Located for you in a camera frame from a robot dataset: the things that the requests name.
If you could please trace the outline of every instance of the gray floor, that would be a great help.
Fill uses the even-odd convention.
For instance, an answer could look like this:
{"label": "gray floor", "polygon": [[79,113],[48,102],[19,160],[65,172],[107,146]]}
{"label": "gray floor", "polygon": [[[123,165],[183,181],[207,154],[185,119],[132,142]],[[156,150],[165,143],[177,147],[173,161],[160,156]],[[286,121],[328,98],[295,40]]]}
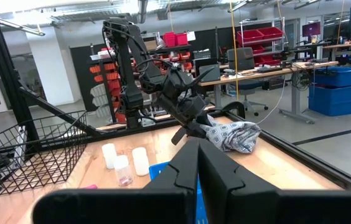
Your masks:
{"label": "gray floor", "polygon": [[[257,89],[254,95],[249,95],[250,101],[256,101],[259,103],[266,103],[269,107],[268,111],[265,111],[259,106],[255,106],[259,116],[253,116],[251,112],[247,112],[247,120],[258,122],[261,121],[276,105],[281,96],[282,89],[265,91]],[[307,96],[308,91],[301,93],[301,108],[302,110],[307,108]],[[236,97],[222,96],[222,104],[226,105],[231,101],[235,101]],[[64,112],[72,112],[77,110],[84,110],[84,104],[80,100],[71,105],[59,106]],[[284,90],[283,98],[278,108],[289,109],[291,108],[291,87],[287,86]],[[41,118],[44,116],[50,116],[51,114],[40,108],[31,108],[32,115],[34,118]],[[275,134],[287,141],[296,142],[306,139],[311,139],[327,134],[334,134],[341,131],[351,129],[351,115],[328,117],[322,114],[307,111],[306,114],[317,119],[315,124],[306,124],[302,121],[297,121],[292,118],[288,118],[278,113],[278,109],[268,116],[261,124],[260,127],[265,129],[272,134]],[[104,126],[108,123],[107,119],[97,118],[94,114],[87,116],[87,122],[89,125],[94,127]],[[11,127],[16,124],[15,117],[12,111],[0,113],[0,131]],[[308,144],[301,144],[299,147],[313,153],[328,163],[342,169],[351,174],[351,134],[343,136],[325,139],[321,141],[311,142]]]}

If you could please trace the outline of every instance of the towel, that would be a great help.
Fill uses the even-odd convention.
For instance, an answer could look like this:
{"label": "towel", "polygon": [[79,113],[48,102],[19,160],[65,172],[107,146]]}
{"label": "towel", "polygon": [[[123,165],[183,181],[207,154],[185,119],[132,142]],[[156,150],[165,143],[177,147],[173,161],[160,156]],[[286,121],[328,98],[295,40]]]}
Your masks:
{"label": "towel", "polygon": [[252,122],[238,121],[230,124],[220,124],[208,115],[212,127],[201,124],[206,131],[206,137],[223,152],[236,150],[241,153],[252,153],[261,130]]}

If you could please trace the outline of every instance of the blue storage bin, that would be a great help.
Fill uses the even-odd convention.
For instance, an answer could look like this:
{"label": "blue storage bin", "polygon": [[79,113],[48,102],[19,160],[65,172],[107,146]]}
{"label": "blue storage bin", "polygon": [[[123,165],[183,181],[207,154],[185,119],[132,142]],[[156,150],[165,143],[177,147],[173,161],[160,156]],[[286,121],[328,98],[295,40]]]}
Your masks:
{"label": "blue storage bin", "polygon": [[351,114],[351,102],[330,104],[309,98],[308,108],[326,116],[341,116]]}
{"label": "blue storage bin", "polygon": [[329,67],[320,68],[316,70],[315,81],[312,77],[312,81],[317,85],[327,86],[351,86],[351,68],[349,67]]}
{"label": "blue storage bin", "polygon": [[309,87],[309,98],[323,103],[344,103],[351,102],[351,86],[348,87]]}
{"label": "blue storage bin", "polygon": [[[163,162],[161,164],[152,165],[149,167],[149,175],[151,180],[155,179],[157,175],[161,173],[162,170],[166,168],[168,162]],[[196,223],[208,223],[206,217],[205,203],[203,201],[202,190],[200,189],[200,181],[198,176],[198,189],[196,195]]]}

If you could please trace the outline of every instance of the yellow cable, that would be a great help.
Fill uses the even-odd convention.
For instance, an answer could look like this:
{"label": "yellow cable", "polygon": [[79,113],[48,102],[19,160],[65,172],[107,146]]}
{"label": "yellow cable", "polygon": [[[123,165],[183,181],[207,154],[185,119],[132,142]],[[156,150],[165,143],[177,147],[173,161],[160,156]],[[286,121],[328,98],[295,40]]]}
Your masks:
{"label": "yellow cable", "polygon": [[238,58],[236,57],[236,39],[235,39],[235,25],[233,23],[232,1],[230,0],[231,22],[232,22],[232,36],[233,36],[233,51],[235,53],[235,76],[236,76],[236,100],[239,101],[239,88],[238,88]]}
{"label": "yellow cable", "polygon": [[169,15],[170,15],[171,32],[174,32],[174,29],[173,29],[173,20],[171,19],[170,0],[167,0],[167,6],[169,7]]}
{"label": "yellow cable", "polygon": [[279,0],[277,0],[277,3],[278,3],[278,12],[279,12],[279,17],[281,18],[281,26],[282,26],[282,31],[283,31],[283,34],[284,34],[284,35],[285,35],[285,37],[286,37],[286,42],[287,42],[287,43],[289,43],[289,40],[288,40],[288,35],[286,35],[285,30],[284,30],[285,24],[283,24],[284,19],[282,19],[282,14],[281,14],[281,6],[279,6]]}
{"label": "yellow cable", "polygon": [[340,28],[342,28],[342,20],[343,20],[343,11],[344,11],[344,0],[342,5],[342,12],[340,13],[340,23],[339,23],[339,32],[337,33],[337,44],[339,44],[340,40]]}

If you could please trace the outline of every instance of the office chair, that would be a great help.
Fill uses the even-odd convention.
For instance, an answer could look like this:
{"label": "office chair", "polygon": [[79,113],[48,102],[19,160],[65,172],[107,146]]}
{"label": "office chair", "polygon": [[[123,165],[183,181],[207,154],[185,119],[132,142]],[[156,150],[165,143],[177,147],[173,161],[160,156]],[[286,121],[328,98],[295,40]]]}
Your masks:
{"label": "office chair", "polygon": [[[233,49],[228,50],[228,61],[230,69],[235,70],[235,52]],[[238,71],[249,70],[255,68],[255,61],[253,59],[253,49],[251,47],[243,47],[236,49],[236,56],[238,58]],[[242,80],[238,82],[239,93],[245,96],[245,99],[242,101],[245,106],[245,110],[253,111],[255,116],[258,116],[258,112],[254,109],[253,106],[264,106],[264,110],[268,110],[268,107],[264,103],[257,103],[253,101],[248,101],[247,96],[252,95],[256,92],[256,88],[262,87],[263,82],[258,80]]]}

